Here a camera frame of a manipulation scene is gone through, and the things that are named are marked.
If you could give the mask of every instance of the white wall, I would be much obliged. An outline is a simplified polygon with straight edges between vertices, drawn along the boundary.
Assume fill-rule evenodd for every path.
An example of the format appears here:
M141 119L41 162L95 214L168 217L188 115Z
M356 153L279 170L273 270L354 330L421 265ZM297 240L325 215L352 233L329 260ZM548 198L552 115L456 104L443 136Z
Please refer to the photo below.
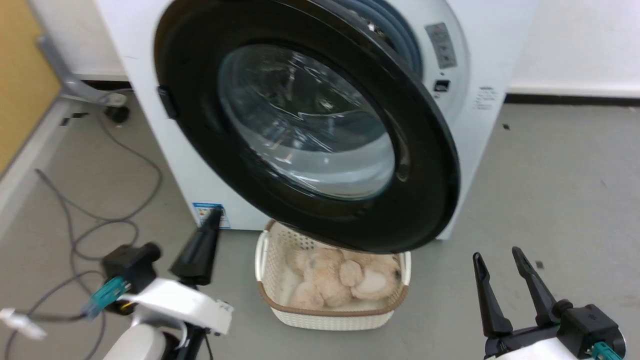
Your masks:
M640 0L541 0L510 92L640 97Z
M126 80L93 1L30 1L76 74ZM640 0L541 0L510 92L640 97L639 39Z

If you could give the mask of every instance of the beige plush toy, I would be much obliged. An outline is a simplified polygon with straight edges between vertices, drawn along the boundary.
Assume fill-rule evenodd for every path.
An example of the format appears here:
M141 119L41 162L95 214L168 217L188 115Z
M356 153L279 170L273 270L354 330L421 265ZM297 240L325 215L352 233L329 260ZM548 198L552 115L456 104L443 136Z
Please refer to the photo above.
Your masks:
M393 295L400 281L400 266L393 255L372 255L342 250L340 281L362 300L381 300Z
M337 307L351 301L351 289L340 281L343 262L344 255L338 249L290 250L287 264L302 275L304 281L291 295L289 305L321 310L324 306Z

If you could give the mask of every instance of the washing machine door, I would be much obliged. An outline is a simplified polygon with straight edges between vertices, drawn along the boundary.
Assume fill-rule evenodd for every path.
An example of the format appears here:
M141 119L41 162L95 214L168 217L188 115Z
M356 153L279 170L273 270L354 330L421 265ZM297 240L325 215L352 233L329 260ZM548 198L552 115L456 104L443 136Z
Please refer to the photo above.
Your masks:
M156 71L168 114L265 214L319 241L401 252L458 201L453 139L420 79L331 0L178 0Z

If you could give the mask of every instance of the laundry basket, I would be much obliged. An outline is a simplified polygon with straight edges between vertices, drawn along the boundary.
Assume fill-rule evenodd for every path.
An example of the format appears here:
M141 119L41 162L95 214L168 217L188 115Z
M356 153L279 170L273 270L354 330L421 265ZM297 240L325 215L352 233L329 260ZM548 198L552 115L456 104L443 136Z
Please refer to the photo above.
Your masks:
M411 254L398 254L401 282L396 292L385 300L354 300L331 310L307 310L287 306L289 297L301 277L287 266L291 248L313 249L325 246L288 227L271 221L260 234L255 249L255 278L260 294L283 323L305 329L353 331L375 329L384 325L402 303L409 290Z

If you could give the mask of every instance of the front-loading washing machine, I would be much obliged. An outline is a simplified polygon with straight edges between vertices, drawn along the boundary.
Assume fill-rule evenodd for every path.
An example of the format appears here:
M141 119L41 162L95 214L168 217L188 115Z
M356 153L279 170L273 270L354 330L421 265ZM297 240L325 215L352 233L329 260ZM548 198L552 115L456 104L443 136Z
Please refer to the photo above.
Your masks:
M538 0L96 2L197 222L397 252L449 237Z

